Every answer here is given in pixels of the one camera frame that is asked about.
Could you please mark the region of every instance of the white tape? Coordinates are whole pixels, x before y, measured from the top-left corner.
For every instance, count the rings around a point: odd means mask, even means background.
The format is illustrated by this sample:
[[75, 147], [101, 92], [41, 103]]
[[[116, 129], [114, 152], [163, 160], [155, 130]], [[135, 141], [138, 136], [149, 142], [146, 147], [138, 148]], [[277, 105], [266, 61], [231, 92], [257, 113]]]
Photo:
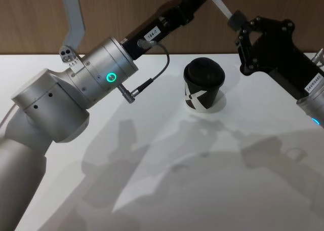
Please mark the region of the white tape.
[[229, 11], [227, 6], [225, 6], [223, 1], [222, 0], [212, 0], [212, 1], [215, 3], [215, 5], [217, 5], [217, 7], [221, 10], [221, 12], [227, 17], [227, 19], [230, 19], [232, 13]]
[[153, 40], [156, 36], [158, 36], [159, 34], [161, 33], [160, 29], [155, 26], [150, 32], [148, 32], [144, 38], [147, 40], [147, 41], [151, 41]]
[[305, 90], [308, 92], [308, 93], [311, 93], [314, 88], [321, 82], [323, 81], [323, 76], [321, 74], [317, 74], [313, 80], [310, 81], [310, 83], [305, 87]]
[[186, 89], [186, 100], [190, 100], [194, 108], [199, 112], [205, 112], [207, 109], [200, 103], [198, 100], [198, 97], [205, 94], [207, 91], [198, 91], [194, 94], [190, 94], [188, 84], [185, 83], [185, 89]]

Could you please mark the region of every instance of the blue led light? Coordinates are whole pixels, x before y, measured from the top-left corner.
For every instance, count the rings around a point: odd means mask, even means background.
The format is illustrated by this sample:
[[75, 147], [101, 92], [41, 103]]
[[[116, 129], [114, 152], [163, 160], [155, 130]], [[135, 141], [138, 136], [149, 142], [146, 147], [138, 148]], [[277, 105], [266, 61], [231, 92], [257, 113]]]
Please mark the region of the blue led light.
[[312, 118], [312, 120], [313, 120], [316, 124], [320, 125], [320, 122], [319, 122], [317, 119]]
[[117, 80], [117, 75], [116, 75], [116, 73], [110, 72], [110, 73], [108, 73], [106, 79], [109, 83], [113, 83], [114, 81]]

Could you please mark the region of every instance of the white label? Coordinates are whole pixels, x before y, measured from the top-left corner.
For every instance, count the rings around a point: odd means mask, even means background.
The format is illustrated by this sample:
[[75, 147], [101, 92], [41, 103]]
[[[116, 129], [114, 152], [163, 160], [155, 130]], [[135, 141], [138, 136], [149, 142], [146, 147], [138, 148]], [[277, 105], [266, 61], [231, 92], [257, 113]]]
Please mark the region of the white label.
[[156, 36], [158, 36], [159, 34], [161, 33], [160, 29], [155, 26], [150, 32], [148, 32], [144, 38], [147, 40], [147, 41], [151, 41], [152, 39], [154, 39]]
[[305, 87], [305, 90], [308, 93], [311, 93], [314, 88], [321, 82], [323, 81], [323, 76], [321, 74], [317, 74], [313, 80], [310, 81], [310, 83]]

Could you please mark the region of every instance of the robotic arm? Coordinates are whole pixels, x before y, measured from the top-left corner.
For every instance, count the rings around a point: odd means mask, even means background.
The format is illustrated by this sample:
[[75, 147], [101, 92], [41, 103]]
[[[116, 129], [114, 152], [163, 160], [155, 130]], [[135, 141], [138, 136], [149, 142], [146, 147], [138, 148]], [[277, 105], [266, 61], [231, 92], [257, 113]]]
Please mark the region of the robotic arm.
[[73, 26], [83, 23], [74, 10], [78, 1], [64, 0], [72, 22], [60, 55], [69, 68], [36, 75], [12, 97], [15, 105], [0, 124], [0, 230], [16, 228], [46, 171], [45, 153], [52, 141], [69, 142], [80, 135], [89, 123], [87, 109], [115, 88], [132, 103], [156, 78], [130, 93], [122, 83], [138, 70], [133, 60], [189, 23], [205, 1], [173, 0], [121, 43], [109, 38], [81, 58], [74, 52], [75, 40], [84, 34], [84, 27]]
[[[291, 20], [276, 21], [256, 17], [248, 21], [236, 11], [233, 15], [221, 0], [213, 0], [229, 19], [228, 25], [238, 32], [235, 41], [241, 60], [241, 73], [251, 75], [257, 71], [269, 74], [297, 100], [308, 116], [324, 127], [324, 71], [323, 49], [310, 60], [293, 43], [295, 25]], [[250, 35], [260, 37], [252, 44]]]

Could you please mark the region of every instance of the green led ring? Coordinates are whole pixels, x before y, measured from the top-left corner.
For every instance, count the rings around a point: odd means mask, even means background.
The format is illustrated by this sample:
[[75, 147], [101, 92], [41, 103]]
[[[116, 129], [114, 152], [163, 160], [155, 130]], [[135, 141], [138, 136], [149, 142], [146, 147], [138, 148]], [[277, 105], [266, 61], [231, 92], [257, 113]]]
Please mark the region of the green led ring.
[[109, 83], [113, 83], [114, 81], [117, 80], [117, 75], [116, 75], [116, 73], [110, 72], [110, 73], [108, 73], [106, 79]]

